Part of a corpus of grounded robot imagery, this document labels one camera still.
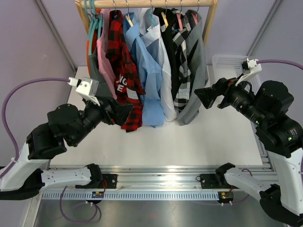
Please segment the pink hanger of grey shirt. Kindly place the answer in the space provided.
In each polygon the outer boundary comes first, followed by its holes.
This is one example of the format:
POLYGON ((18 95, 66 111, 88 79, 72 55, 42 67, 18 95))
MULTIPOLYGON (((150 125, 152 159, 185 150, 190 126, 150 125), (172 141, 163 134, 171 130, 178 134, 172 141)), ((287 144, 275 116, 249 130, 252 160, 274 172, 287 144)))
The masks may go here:
POLYGON ((192 17, 193 17, 193 20, 194 20, 195 24, 197 25, 198 22, 199 22, 199 20, 197 18, 197 12, 191 12, 191 14, 192 14, 192 17))

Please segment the wooden clothes rack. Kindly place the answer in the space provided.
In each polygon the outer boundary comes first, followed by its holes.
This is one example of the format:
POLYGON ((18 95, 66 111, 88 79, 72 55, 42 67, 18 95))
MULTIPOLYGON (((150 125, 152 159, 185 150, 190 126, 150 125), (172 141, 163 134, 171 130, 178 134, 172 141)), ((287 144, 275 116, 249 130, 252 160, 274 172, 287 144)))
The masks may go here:
MULTIPOLYGON (((85 12, 85 5, 89 7, 88 0, 77 0, 75 2, 81 20, 86 28, 87 34, 89 31, 89 17, 85 12)), ((207 43, 208 36, 212 27, 212 22, 215 16, 218 1, 216 0, 97 0, 95 6, 97 9, 119 10, 124 18, 125 14, 134 13, 136 21, 139 23, 141 38, 145 47, 150 47, 151 44, 159 42, 161 46, 164 41, 161 37, 161 31, 165 30, 165 26, 160 26, 159 17, 154 15, 155 8, 178 9, 186 14, 187 10, 192 9, 197 11, 202 17, 203 33, 202 38, 204 44, 207 43), (146 14, 149 11, 156 22, 154 27, 146 14)))

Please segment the pink hanger of plaid shirt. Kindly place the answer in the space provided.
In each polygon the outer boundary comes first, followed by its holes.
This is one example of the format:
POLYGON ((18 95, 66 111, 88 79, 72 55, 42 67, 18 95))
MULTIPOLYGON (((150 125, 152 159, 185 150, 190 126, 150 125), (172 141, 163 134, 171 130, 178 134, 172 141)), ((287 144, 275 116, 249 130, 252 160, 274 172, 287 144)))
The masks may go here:
POLYGON ((177 20, 178 20, 179 30, 182 31, 183 30, 183 25, 182 25, 182 21, 181 21, 181 14, 176 13, 176 16, 177 16, 177 20))

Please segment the light blue shirt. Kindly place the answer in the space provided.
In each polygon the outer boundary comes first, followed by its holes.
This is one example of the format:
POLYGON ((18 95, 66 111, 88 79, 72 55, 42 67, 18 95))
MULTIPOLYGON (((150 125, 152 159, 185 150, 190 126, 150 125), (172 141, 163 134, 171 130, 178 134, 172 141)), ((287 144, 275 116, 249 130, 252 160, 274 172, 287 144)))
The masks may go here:
POLYGON ((141 38, 139 23, 130 12, 133 27, 124 19, 124 37, 129 53, 136 64, 137 72, 145 95, 140 99, 143 104, 142 122, 153 128, 164 124, 164 110, 160 101, 160 86, 162 82, 162 68, 147 51, 141 38))

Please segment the teal hanger of white shirt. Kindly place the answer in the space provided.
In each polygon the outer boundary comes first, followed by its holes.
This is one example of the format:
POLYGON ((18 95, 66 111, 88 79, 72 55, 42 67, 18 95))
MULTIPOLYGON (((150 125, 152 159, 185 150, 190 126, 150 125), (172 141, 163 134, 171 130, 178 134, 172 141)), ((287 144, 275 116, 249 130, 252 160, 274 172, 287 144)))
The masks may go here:
POLYGON ((149 17, 149 19, 150 19, 152 25, 155 27, 155 26, 156 26, 156 22, 155 22, 155 20, 153 19, 152 14, 151 14, 149 11, 147 11, 146 14, 148 15, 148 17, 149 17))

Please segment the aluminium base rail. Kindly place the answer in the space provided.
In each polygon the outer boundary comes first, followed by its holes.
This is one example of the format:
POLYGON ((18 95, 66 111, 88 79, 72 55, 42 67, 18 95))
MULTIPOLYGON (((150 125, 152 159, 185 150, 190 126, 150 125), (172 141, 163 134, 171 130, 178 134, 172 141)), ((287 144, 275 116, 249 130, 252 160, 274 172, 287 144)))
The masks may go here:
POLYGON ((102 166, 102 173, 117 175, 107 187, 102 189, 76 189, 72 186, 48 189, 42 193, 43 199, 55 200, 105 200, 105 201, 214 201, 222 190, 212 183, 202 188, 201 174, 213 174, 213 166, 159 166, 122 167, 102 166))

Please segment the pink shirt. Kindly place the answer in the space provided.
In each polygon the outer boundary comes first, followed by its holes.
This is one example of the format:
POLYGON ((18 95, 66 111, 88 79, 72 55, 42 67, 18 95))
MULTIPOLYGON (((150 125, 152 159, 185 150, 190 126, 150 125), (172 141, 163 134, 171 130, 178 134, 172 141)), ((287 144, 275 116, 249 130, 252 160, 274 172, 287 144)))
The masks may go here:
POLYGON ((98 35, 97 35, 97 54, 98 54, 98 70, 107 82, 112 97, 117 100, 114 82, 116 76, 113 72, 111 63, 106 57, 108 47, 108 30, 109 30, 109 14, 110 9, 101 9, 98 16, 98 35))

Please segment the white plastic basket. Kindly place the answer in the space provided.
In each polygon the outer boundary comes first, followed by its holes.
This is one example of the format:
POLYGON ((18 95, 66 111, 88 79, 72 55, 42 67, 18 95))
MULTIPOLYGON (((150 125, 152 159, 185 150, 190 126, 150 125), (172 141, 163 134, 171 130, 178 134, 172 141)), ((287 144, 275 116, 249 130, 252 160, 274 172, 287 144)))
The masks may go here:
MULTIPOLYGON (((217 82, 220 78, 237 78, 242 74, 241 63, 247 56, 243 55, 230 55, 230 54, 217 54, 212 57, 212 66, 214 79, 211 85, 217 82)), ((257 93, 261 86, 259 75, 257 74, 248 81, 252 85, 252 91, 257 93)))

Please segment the red black plaid shirt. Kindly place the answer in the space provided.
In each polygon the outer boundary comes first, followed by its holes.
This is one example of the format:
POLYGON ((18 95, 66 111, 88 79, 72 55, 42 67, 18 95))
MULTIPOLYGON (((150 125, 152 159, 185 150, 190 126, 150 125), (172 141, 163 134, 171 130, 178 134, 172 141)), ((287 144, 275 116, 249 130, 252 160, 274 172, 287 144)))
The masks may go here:
POLYGON ((118 102, 133 106, 126 122, 121 126, 126 132, 132 132, 143 124, 143 104, 140 96, 144 95, 145 91, 125 41, 123 21, 124 16, 121 11, 110 11, 106 58, 109 60, 116 77, 114 88, 118 102))

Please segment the grey shirt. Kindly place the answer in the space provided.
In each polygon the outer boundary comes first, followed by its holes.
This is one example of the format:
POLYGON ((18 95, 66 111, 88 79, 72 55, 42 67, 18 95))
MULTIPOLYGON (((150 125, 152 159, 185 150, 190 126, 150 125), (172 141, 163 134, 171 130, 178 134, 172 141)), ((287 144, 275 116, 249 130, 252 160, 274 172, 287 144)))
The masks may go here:
POLYGON ((186 39, 187 62, 191 71, 190 99, 185 108, 178 115, 178 123, 181 126, 190 124, 198 116, 201 101, 194 91, 196 89, 204 88, 209 80, 206 66, 205 47, 202 38, 202 17, 197 12, 199 22, 196 25, 191 12, 197 11, 189 9, 186 12, 186 16, 191 27, 191 32, 186 39))

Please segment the black white plaid shirt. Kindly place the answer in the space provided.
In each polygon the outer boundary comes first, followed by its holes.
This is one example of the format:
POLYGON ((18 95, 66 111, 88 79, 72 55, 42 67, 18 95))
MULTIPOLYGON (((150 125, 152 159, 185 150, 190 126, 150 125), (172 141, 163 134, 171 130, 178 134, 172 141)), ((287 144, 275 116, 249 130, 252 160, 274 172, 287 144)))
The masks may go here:
POLYGON ((172 12, 176 18, 176 22, 172 27, 172 34, 179 80, 179 87, 174 99, 174 106, 177 111, 181 112, 189 102, 190 98, 191 71, 187 62, 186 39, 191 32, 191 27, 189 20, 184 12, 175 8, 172 9, 172 12), (179 30, 176 13, 181 14, 181 21, 183 25, 182 31, 179 30))

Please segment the orange garment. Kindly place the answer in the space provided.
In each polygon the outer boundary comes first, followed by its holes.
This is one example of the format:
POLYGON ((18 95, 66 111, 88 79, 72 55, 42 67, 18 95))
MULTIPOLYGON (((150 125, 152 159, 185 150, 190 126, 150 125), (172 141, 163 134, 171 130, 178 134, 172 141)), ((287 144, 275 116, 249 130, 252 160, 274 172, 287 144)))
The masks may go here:
POLYGON ((90 56, 94 53, 94 50, 97 46, 97 37, 98 37, 98 32, 97 30, 94 31, 93 38, 92 38, 92 44, 91 48, 89 47, 89 40, 87 40, 87 45, 86 45, 86 60, 87 60, 87 67, 88 67, 88 72, 90 75, 90 56))

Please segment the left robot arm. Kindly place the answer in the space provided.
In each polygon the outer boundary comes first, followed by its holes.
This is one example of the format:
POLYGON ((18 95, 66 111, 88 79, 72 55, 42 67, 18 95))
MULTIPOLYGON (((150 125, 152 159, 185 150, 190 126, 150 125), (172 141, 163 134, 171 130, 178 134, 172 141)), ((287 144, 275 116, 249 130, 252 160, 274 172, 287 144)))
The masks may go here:
POLYGON ((76 170, 42 170, 41 166, 65 153, 67 147, 78 146, 101 122, 123 126, 133 107, 116 101, 100 105, 85 101, 83 110, 72 104, 63 104, 49 112, 48 121, 27 136, 18 159, 0 171, 1 200, 26 200, 50 188, 75 186, 77 189, 94 189, 103 185, 97 164, 76 170))

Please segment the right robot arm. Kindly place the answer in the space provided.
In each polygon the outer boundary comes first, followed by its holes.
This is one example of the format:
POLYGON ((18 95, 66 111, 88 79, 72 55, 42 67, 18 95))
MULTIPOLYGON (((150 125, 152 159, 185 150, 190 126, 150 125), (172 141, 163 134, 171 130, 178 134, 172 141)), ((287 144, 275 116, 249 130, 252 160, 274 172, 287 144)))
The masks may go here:
POLYGON ((219 187, 239 188, 255 198, 272 219, 292 227, 303 224, 303 128, 287 116, 294 97, 278 81, 262 83, 253 92, 251 83, 237 78, 219 79, 211 87, 195 90, 205 108, 223 96, 218 108, 233 107, 255 125, 256 136, 268 153, 278 178, 277 184, 262 183, 231 163, 218 167, 219 187))

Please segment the dark grey garment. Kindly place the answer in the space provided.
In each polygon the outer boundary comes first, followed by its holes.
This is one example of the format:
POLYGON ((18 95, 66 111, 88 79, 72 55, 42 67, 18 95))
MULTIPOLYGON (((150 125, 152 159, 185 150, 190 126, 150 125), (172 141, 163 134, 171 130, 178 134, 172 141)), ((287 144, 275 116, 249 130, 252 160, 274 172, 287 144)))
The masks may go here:
POLYGON ((113 100, 113 96, 110 92, 109 86, 98 69, 97 49, 95 49, 94 53, 90 56, 89 62, 90 62, 90 78, 97 80, 99 82, 99 86, 96 92, 96 97, 98 99, 113 100))

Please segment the teal hangers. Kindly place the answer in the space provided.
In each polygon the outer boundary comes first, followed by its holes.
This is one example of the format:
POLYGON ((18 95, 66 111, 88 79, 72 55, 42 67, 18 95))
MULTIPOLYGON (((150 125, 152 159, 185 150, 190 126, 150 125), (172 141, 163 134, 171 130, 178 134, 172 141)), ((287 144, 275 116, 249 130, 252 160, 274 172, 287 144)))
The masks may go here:
POLYGON ((103 15, 101 14, 101 9, 96 8, 94 0, 89 0, 88 3, 89 7, 87 8, 85 5, 84 9, 89 17, 88 40, 89 47, 91 48, 92 38, 95 30, 98 32, 97 40, 101 37, 103 31, 103 15))

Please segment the wooden hanger of blue shirt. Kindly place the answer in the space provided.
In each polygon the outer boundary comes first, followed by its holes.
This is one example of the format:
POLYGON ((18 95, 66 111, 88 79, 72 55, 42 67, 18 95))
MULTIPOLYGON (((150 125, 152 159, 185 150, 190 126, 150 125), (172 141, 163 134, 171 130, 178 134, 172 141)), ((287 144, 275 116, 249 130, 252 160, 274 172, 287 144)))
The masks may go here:
POLYGON ((129 14, 126 14, 126 15, 125 15, 125 18, 126 18, 128 24, 129 24, 129 26, 130 26, 130 27, 133 27, 134 25, 133 25, 133 23, 132 23, 132 21, 131 21, 131 19, 130 19, 130 15, 129 15, 129 14))

